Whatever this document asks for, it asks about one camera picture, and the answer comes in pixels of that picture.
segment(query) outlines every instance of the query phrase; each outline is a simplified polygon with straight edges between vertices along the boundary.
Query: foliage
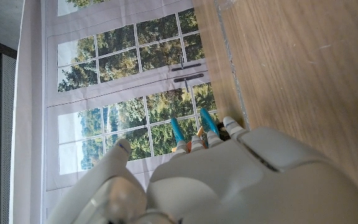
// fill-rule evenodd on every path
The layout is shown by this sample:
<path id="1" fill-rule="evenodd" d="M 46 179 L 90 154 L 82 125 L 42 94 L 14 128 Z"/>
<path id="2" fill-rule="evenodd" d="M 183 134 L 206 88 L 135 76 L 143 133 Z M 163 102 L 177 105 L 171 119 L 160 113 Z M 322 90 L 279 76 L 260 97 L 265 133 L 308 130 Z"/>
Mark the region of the foliage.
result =
<path id="1" fill-rule="evenodd" d="M 180 120 L 178 123 L 186 141 L 191 141 L 191 137 L 197 133 L 195 118 Z M 171 153 L 172 148 L 176 147 L 177 144 L 170 123 L 154 126 L 151 128 L 151 132 L 155 156 Z"/>
<path id="2" fill-rule="evenodd" d="M 187 61 L 205 58 L 201 37 L 199 34 L 188 35 L 183 38 L 186 50 Z"/>
<path id="3" fill-rule="evenodd" d="M 193 114 L 191 95 L 185 89 L 146 96 L 150 123 Z"/>
<path id="4" fill-rule="evenodd" d="M 193 8 L 179 12 L 178 16 L 179 16 L 180 28 L 182 34 L 198 31 L 196 14 Z"/>
<path id="5" fill-rule="evenodd" d="M 208 111 L 216 110 L 211 83 L 204 83 L 194 86 L 193 93 L 197 105 L 197 113 L 199 113 L 200 109 L 202 108 L 205 108 Z"/>
<path id="6" fill-rule="evenodd" d="M 139 44 L 147 44 L 178 35 L 178 25 L 174 14 L 136 24 Z"/>
<path id="7" fill-rule="evenodd" d="M 96 35 L 99 56 L 135 46 L 134 25 Z"/>
<path id="8" fill-rule="evenodd" d="M 71 62 L 83 62 L 96 56 L 93 36 L 77 41 L 77 56 Z"/>
<path id="9" fill-rule="evenodd" d="M 99 59 L 100 82 L 139 73 L 136 49 Z"/>
<path id="10" fill-rule="evenodd" d="M 96 62 L 94 60 L 61 68 L 60 72 L 64 75 L 65 79 L 61 80 L 58 84 L 58 92 L 75 90 L 98 83 Z"/>
<path id="11" fill-rule="evenodd" d="M 84 110 L 78 112 L 78 117 L 81 118 L 82 136 L 91 137 L 102 133 L 101 131 L 101 114 L 100 109 L 95 108 L 91 110 Z M 81 168 L 83 170 L 91 168 L 99 162 L 103 156 L 103 140 L 102 138 L 91 139 L 82 142 L 82 151 L 84 158 L 81 161 Z"/>
<path id="12" fill-rule="evenodd" d="M 81 169 L 88 170 L 96 165 L 103 156 L 102 138 L 82 141 L 84 158 L 81 160 Z"/>
<path id="13" fill-rule="evenodd" d="M 73 3 L 74 7 L 83 8 L 91 4 L 91 0 L 66 0 L 67 3 Z"/>
<path id="14" fill-rule="evenodd" d="M 180 63 L 180 39 L 140 48 L 143 71 Z"/>
<path id="15" fill-rule="evenodd" d="M 143 97 L 103 107 L 106 133 L 146 125 Z"/>
<path id="16" fill-rule="evenodd" d="M 131 155 L 128 161 L 151 156 L 147 128 L 137 129 L 122 134 L 114 134 L 106 138 L 106 149 L 110 149 L 118 139 L 124 138 L 131 144 Z"/>

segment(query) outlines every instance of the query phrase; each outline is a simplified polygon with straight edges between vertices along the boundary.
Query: sky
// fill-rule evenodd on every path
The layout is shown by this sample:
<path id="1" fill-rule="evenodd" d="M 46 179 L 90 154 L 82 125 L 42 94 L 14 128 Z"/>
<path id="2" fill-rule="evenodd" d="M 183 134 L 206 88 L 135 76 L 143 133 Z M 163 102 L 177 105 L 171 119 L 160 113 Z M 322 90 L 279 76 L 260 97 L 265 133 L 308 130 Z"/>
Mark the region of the sky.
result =
<path id="1" fill-rule="evenodd" d="M 60 144 L 83 138 L 81 118 L 78 117 L 78 112 L 58 117 L 58 135 Z M 59 174 L 81 171 L 83 158 L 82 141 L 59 145 Z"/>

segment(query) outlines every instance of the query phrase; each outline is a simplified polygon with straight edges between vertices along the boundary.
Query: gray panel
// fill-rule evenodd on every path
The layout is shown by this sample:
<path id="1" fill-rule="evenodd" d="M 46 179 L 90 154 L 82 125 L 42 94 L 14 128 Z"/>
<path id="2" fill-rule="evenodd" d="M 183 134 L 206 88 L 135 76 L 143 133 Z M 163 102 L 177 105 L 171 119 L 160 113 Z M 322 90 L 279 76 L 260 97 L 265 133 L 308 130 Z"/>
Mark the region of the gray panel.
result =
<path id="1" fill-rule="evenodd" d="M 9 183 L 11 174 L 13 98 L 16 60 L 2 56 L 1 105 L 1 223 L 9 223 Z"/>

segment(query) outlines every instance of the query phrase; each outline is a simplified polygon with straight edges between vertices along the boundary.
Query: white curtain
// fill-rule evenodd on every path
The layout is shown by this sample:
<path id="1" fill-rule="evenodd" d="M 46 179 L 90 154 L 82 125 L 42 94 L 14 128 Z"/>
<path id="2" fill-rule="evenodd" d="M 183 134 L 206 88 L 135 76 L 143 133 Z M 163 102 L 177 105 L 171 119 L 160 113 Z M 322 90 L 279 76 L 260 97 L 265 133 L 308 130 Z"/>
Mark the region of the white curtain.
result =
<path id="1" fill-rule="evenodd" d="M 190 134 L 200 126 L 201 107 L 208 106 L 210 113 L 216 112 L 216 107 L 211 106 L 213 98 L 207 99 L 206 91 L 210 88 L 204 83 L 209 83 L 209 76 L 202 48 L 200 50 L 199 31 L 194 21 L 186 23 L 184 19 L 192 16 L 192 7 L 191 0 L 89 0 L 85 5 L 67 0 L 25 0 L 14 98 L 11 223 L 44 223 L 58 200 L 86 174 L 86 169 L 97 163 L 110 144 L 134 131 L 144 130 L 149 151 L 129 161 L 127 168 L 146 188 L 154 169 L 171 158 L 170 149 L 158 151 L 159 140 L 152 134 L 156 127 L 162 129 L 169 125 L 169 117 L 153 117 L 159 109 L 153 108 L 151 101 L 158 94 L 179 93 L 177 105 L 189 112 L 178 112 L 175 116 L 186 125 L 193 123 L 187 126 Z M 165 18 L 165 22 L 173 21 L 175 34 L 168 33 L 166 37 L 162 35 L 149 42 L 140 41 L 137 30 L 142 27 L 140 23 L 160 18 Z M 104 53 L 99 42 L 102 34 L 122 27 L 132 30 L 133 43 Z M 92 47 L 85 48 L 91 50 L 73 50 L 80 42 L 90 43 Z M 167 43 L 178 43 L 178 53 L 160 55 L 161 60 L 149 57 L 150 61 L 146 61 L 147 54 Z M 123 60 L 120 57 L 129 52 L 134 52 L 136 58 L 132 62 L 136 64 L 135 72 L 130 70 L 132 64 L 127 63 L 120 68 L 123 77 L 109 78 L 112 71 L 102 63 L 109 58 L 115 59 L 106 64 Z M 194 66 L 174 72 L 173 68 L 181 67 L 179 55 L 184 66 Z M 79 73 L 85 81 L 73 87 L 73 80 L 68 76 L 77 75 L 75 69 L 81 70 Z M 194 75 L 197 77 L 188 82 L 175 81 Z M 142 105 L 143 120 L 137 119 L 143 123 L 110 127 L 114 118 L 110 113 L 117 111 L 120 103 L 133 101 L 137 102 L 135 105 Z M 92 124 L 97 126 L 93 127 L 97 129 L 93 134 L 85 133 L 84 123 L 88 121 L 82 113 L 87 111 L 93 111 L 90 116 L 99 116 Z M 120 113 L 121 117 L 132 116 Z M 84 155 L 84 147 L 88 144 L 99 144 L 97 147 L 101 148 L 99 154 L 88 158 L 89 161 Z"/>
<path id="2" fill-rule="evenodd" d="M 41 18 L 41 2 L 26 0 L 16 64 L 9 223 L 41 221 L 44 123 Z"/>

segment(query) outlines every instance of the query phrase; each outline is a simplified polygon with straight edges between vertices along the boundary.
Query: window frame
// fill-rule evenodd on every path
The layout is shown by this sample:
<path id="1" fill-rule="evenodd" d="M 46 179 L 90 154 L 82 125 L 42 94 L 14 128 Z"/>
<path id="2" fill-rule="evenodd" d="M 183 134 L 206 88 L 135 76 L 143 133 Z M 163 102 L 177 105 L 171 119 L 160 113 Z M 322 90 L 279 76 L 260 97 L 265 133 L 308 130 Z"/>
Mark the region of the window frame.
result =
<path id="1" fill-rule="evenodd" d="M 196 35 L 196 34 L 200 34 L 200 31 L 199 30 L 196 30 L 196 31 L 193 31 L 193 32 L 189 32 L 189 33 L 186 33 L 186 34 L 182 34 L 182 31 L 181 31 L 181 24 L 180 24 L 180 20 L 179 20 L 179 15 L 178 15 L 178 12 L 174 13 L 175 15 L 175 19 L 176 19 L 176 23 L 177 23 L 177 29 L 178 29 L 178 35 L 177 36 L 174 36 L 174 37 L 169 37 L 167 39 L 163 39 L 163 40 L 157 40 L 157 41 L 154 41 L 154 42 L 150 42 L 150 43 L 147 43 L 147 44 L 139 44 L 139 39 L 138 39 L 138 34 L 137 34 L 137 23 L 134 23 L 134 24 L 128 24 L 126 26 L 133 26 L 133 30 L 134 30 L 134 38 L 135 38 L 135 45 L 132 46 L 132 47 L 128 47 L 126 49 L 122 49 L 122 50 L 118 50 L 118 51 L 115 51 L 115 52 L 111 52 L 111 53 L 108 53 L 108 54 L 104 54 L 104 55 L 99 55 L 99 49 L 98 49 L 98 38 L 97 38 L 97 35 L 99 34 L 103 34 L 105 32 L 109 32 L 109 31 L 112 31 L 114 29 L 111 29 L 111 30 L 108 30 L 108 31 L 105 31 L 105 32 L 102 32 L 102 33 L 97 33 L 97 34 L 93 34 L 93 35 L 89 35 L 87 37 L 93 37 L 93 40 L 94 40 L 94 50 L 95 50 L 95 57 L 92 57 L 92 58 L 89 58 L 87 60 L 84 60 L 84 61 L 81 61 L 81 62 L 73 62 L 73 63 L 69 63 L 69 64 L 66 64 L 66 65 L 58 65 L 58 62 L 57 62 L 57 70 L 61 69 L 61 68 L 64 68 L 64 67 L 70 67 L 72 65 L 79 65 L 79 64 L 82 64 L 82 63 L 88 63 L 88 62 L 92 62 L 95 60 L 96 62 L 96 75 L 97 75 L 97 80 L 98 82 L 94 85 L 100 85 L 102 84 L 101 82 L 101 79 L 100 79 L 100 68 L 99 68 L 99 60 L 102 59 L 102 58 L 106 58 L 106 57 L 110 57 L 110 56 L 113 56 L 113 55 L 118 55 L 118 54 L 122 54 L 124 52 L 128 52 L 130 50 L 134 50 L 136 49 L 136 54 L 137 54 L 137 63 L 138 63 L 138 68 L 139 68 L 139 72 L 137 74 L 134 74 L 134 75 L 138 75 L 140 73 L 143 73 L 143 67 L 142 67 L 142 59 L 140 57 L 140 48 L 142 47 L 149 47 L 151 45 L 155 45 L 155 44 L 162 44 L 162 43 L 165 43 L 165 42 L 169 42 L 169 41 L 172 41 L 172 40 L 180 40 L 180 45 L 181 45 L 181 56 L 183 57 L 183 61 L 184 63 L 187 63 L 188 62 L 188 59 L 187 59 L 187 56 L 186 56 L 186 47 L 185 47 L 185 42 L 184 42 L 184 37 L 187 37 L 187 36 L 190 36 L 190 35 Z"/>
<path id="2" fill-rule="evenodd" d="M 199 128 L 200 124 L 198 121 L 198 116 L 196 112 L 195 107 L 195 99 L 193 94 L 193 86 L 199 85 L 203 83 L 210 82 L 209 75 L 208 75 L 208 69 L 206 68 L 206 60 L 204 58 L 192 61 L 191 63 L 188 63 L 186 65 L 196 64 L 200 63 L 201 66 L 199 67 L 193 67 L 186 70 L 179 70 L 172 72 L 172 68 L 178 68 L 180 65 L 167 65 L 164 67 L 156 68 L 153 70 L 149 70 L 146 72 L 139 72 L 136 75 L 130 75 L 128 77 L 120 78 L 117 80 L 111 80 L 109 82 L 100 83 L 100 74 L 99 74 L 99 59 L 108 57 L 110 55 L 119 54 L 122 52 L 127 51 L 128 49 L 137 49 L 137 59 L 139 64 L 139 71 L 142 71 L 142 62 L 140 58 L 140 48 L 144 46 L 150 46 L 153 44 L 166 42 L 170 40 L 180 39 L 181 42 L 181 54 L 184 58 L 184 61 L 187 62 L 186 52 L 185 52 L 185 45 L 183 38 L 189 35 L 195 35 L 199 34 L 199 31 L 189 32 L 187 34 L 181 33 L 181 27 L 180 27 L 180 21 L 178 17 L 178 12 L 185 11 L 189 8 L 192 8 L 193 5 L 191 1 L 183 1 L 183 0 L 168 0 L 169 6 L 162 6 L 162 7 L 156 7 L 150 11 L 145 12 L 137 12 L 136 15 L 126 15 L 123 18 L 126 21 L 126 24 L 123 24 L 123 18 L 120 17 L 119 19 L 109 19 L 109 15 L 106 15 L 107 19 L 106 22 L 102 22 L 100 24 L 95 25 L 89 25 L 88 27 L 84 27 L 82 29 L 73 30 L 73 27 L 78 27 L 78 24 L 83 21 L 95 21 L 94 19 L 90 19 L 90 16 L 88 16 L 88 11 L 91 9 L 94 10 L 97 7 L 99 10 L 101 10 L 101 6 L 91 6 L 87 7 L 85 9 L 81 9 L 80 11 L 73 12 L 66 16 L 60 16 L 59 20 L 61 20 L 61 24 L 59 25 L 53 25 L 49 26 L 47 29 L 47 33 L 49 34 L 47 37 L 47 48 L 46 48 L 46 54 L 47 54 L 47 106 L 46 106 L 46 114 L 47 114 L 47 130 L 45 135 L 45 142 L 46 142 L 46 152 L 47 152 L 47 159 L 45 163 L 45 171 L 46 171 L 46 191 L 51 190 L 57 190 L 64 187 L 70 187 L 74 185 L 82 176 L 86 174 L 86 171 L 79 171 L 72 174 L 65 174 L 60 175 L 59 174 L 59 143 L 58 143 L 58 136 L 57 136 L 57 118 L 58 115 L 61 114 L 67 114 L 67 113 L 74 113 L 82 110 L 88 110 L 92 108 L 101 108 L 106 105 L 115 104 L 121 101 L 126 101 L 132 98 L 137 97 L 143 97 L 144 100 L 144 106 L 145 106 L 145 114 L 147 119 L 147 125 L 146 126 L 138 126 L 131 129 L 125 129 L 120 130 L 116 132 L 111 132 L 108 134 L 104 133 L 104 127 L 102 127 L 102 133 L 103 135 L 103 152 L 106 152 L 106 146 L 105 146 L 105 140 L 104 138 L 106 136 L 110 136 L 112 134 L 117 133 L 124 133 L 133 129 L 139 129 L 139 128 L 147 128 L 147 134 L 149 137 L 149 143 L 152 144 L 152 137 L 151 137 L 151 127 L 159 125 L 159 124 L 165 124 L 169 123 L 169 120 L 166 121 L 159 121 L 158 123 L 150 124 L 149 122 L 149 112 L 147 109 L 147 102 L 145 102 L 145 95 L 152 95 L 155 93 L 161 93 L 164 91 L 174 90 L 178 88 L 185 88 L 184 83 L 174 83 L 173 79 L 179 78 L 179 77 L 187 77 L 189 75 L 196 75 L 197 73 L 203 73 L 204 77 L 197 78 L 195 80 L 189 80 L 188 85 L 191 89 L 192 94 L 192 104 L 193 104 L 193 114 L 189 116 L 185 116 L 179 119 L 187 119 L 187 118 L 195 118 L 196 120 L 196 127 Z M 98 5 L 108 4 L 109 6 L 112 6 L 113 1 L 109 2 L 103 2 Z M 152 0 L 144 0 L 142 3 L 148 4 L 148 2 L 156 3 L 156 1 Z M 75 19 L 73 17 L 74 15 L 79 15 L 79 12 L 81 12 L 81 18 Z M 138 39 L 137 39 L 137 26 L 136 24 L 139 22 L 149 21 L 152 19 L 156 19 L 156 15 L 161 15 L 158 17 L 164 17 L 168 16 L 170 14 L 175 14 L 175 19 L 177 21 L 177 27 L 178 27 L 178 35 L 175 37 L 171 37 L 165 40 L 160 40 L 156 42 L 151 42 L 147 44 L 139 45 Z M 99 57 L 99 51 L 98 51 L 98 45 L 97 45 L 97 34 L 101 34 L 103 32 L 107 32 L 109 30 L 118 29 L 120 27 L 124 27 L 128 24 L 132 24 L 134 26 L 134 35 L 135 35 L 135 46 L 130 47 L 128 49 L 120 50 L 117 52 L 113 52 L 110 54 L 106 54 Z M 96 69 L 98 73 L 98 84 L 91 85 L 83 88 L 78 88 L 75 90 L 65 91 L 65 92 L 58 92 L 57 91 L 57 45 L 69 42 L 72 40 L 78 40 L 82 39 L 88 36 L 94 37 L 94 45 L 95 45 L 95 58 L 87 60 L 92 61 L 95 60 L 97 63 Z M 103 122 L 103 113 L 101 113 L 101 122 L 102 125 L 104 125 Z M 86 138 L 86 139 L 94 139 L 98 138 L 100 136 L 93 136 L 92 138 Z M 171 154 L 164 154 L 162 156 L 154 156 L 154 150 L 153 147 L 150 147 L 150 153 L 152 154 L 151 157 L 148 157 L 146 159 L 142 160 L 142 163 L 145 164 L 143 169 L 139 169 L 139 166 L 136 166 L 135 161 L 129 161 L 127 164 L 127 168 L 133 173 L 133 174 L 140 174 L 145 172 L 152 172 L 156 167 L 154 167 L 154 164 L 161 164 L 163 162 L 169 161 Z"/>

